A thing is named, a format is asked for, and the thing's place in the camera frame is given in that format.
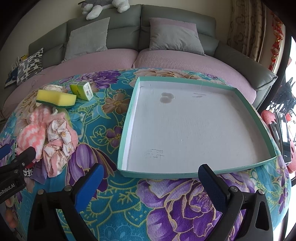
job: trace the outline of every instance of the yellow sponge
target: yellow sponge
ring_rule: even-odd
[[[76,95],[59,91],[38,90],[36,102],[67,108],[75,105]]]

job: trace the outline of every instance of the green box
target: green box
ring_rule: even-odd
[[[89,82],[72,82],[70,89],[77,98],[90,101],[94,96]]]

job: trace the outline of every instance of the plush toy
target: plush toy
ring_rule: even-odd
[[[87,14],[86,20],[97,18],[103,9],[116,7],[118,12],[125,12],[130,8],[128,0],[85,0],[80,2],[82,14]]]

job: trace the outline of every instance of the white tray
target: white tray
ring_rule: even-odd
[[[233,87],[206,81],[140,77],[118,156],[123,176],[197,177],[245,170],[276,157],[259,117]]]

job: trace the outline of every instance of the teal floral fabric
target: teal floral fabric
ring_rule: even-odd
[[[63,172],[55,178],[47,178],[44,185],[26,177],[26,188],[15,195],[13,212],[18,219],[17,230],[25,239],[37,191],[41,188],[47,192],[60,191],[65,185],[74,185],[94,163],[104,166],[104,179],[80,215],[98,240],[203,241],[216,225],[221,213],[215,210],[197,178],[135,179],[125,178],[117,171],[122,128],[139,76],[190,78],[226,85],[216,76],[165,69],[101,71],[53,82],[70,90],[71,82],[87,80],[94,97],[90,101],[77,99],[75,106],[68,109],[72,126],[78,133],[79,145]],[[19,104],[1,132],[0,145],[9,143],[11,152],[1,160],[0,166],[15,157],[15,139],[28,124],[30,113],[36,107],[36,94],[37,90]],[[280,151],[274,141],[273,144],[277,153],[275,161],[220,176],[229,186],[237,186],[241,191],[263,189],[275,228],[287,211],[291,181]],[[57,212],[68,239],[75,240],[62,212]],[[242,211],[228,240],[235,238],[243,216]]]

